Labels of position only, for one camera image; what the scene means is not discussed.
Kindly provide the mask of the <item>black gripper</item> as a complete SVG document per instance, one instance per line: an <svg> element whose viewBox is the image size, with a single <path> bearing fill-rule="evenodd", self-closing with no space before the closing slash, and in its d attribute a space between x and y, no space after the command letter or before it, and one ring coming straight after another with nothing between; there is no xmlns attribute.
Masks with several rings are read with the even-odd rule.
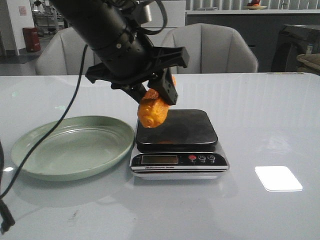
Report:
<svg viewBox="0 0 320 240"><path fill-rule="evenodd" d="M88 68L85 76L91 83L102 80L124 85L122 90L139 104L147 92L142 82L154 74L147 86L156 90L168 105L176 105L178 93L169 68L188 66L189 53L185 47L158 47L136 39L120 48L104 48L94 53L101 63Z"/></svg>

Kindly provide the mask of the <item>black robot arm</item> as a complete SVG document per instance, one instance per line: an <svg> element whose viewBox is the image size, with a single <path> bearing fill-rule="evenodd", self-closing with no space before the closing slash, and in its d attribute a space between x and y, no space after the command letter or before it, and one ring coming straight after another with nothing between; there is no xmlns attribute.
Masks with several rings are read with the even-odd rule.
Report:
<svg viewBox="0 0 320 240"><path fill-rule="evenodd" d="M99 57L88 68L87 79L108 81L136 102L146 93L144 83L172 106L178 99L170 69L186 68L184 47L158 47L150 40L155 30L143 28L149 20L147 0L54 0L54 8L71 24Z"/></svg>

